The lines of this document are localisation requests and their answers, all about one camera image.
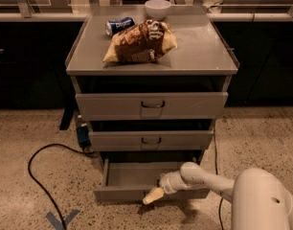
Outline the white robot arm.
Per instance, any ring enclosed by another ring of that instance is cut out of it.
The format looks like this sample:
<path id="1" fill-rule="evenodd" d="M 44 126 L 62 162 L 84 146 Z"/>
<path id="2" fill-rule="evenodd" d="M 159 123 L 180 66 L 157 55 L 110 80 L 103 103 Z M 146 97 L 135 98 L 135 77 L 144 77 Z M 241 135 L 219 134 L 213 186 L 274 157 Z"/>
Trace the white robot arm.
<path id="1" fill-rule="evenodd" d="M 276 176 L 259 168 L 228 179 L 186 162 L 178 171 L 163 174 L 143 203 L 193 188 L 209 189 L 231 203 L 232 230 L 293 230 L 293 195 Z"/>

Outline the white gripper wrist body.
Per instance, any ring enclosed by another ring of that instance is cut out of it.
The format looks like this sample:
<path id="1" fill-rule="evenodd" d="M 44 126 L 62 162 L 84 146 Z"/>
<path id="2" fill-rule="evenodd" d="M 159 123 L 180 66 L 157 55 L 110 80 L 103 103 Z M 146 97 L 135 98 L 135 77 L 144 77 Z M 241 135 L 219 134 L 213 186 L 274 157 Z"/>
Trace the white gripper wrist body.
<path id="1" fill-rule="evenodd" d="M 167 195 L 175 194 L 178 191 L 185 190 L 187 188 L 187 184 L 181 177 L 180 172 L 168 172 L 162 174 L 159 185 Z"/>

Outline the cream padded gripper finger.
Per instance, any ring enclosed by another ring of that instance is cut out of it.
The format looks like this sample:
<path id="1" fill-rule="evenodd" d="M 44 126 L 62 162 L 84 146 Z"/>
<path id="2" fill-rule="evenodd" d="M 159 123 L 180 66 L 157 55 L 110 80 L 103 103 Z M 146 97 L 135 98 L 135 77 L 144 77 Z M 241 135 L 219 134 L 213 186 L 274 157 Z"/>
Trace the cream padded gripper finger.
<path id="1" fill-rule="evenodd" d="M 164 196 L 165 192 L 162 188 L 156 187 L 153 188 L 143 199 L 145 205 L 150 204 L 151 202 L 158 200 Z"/>

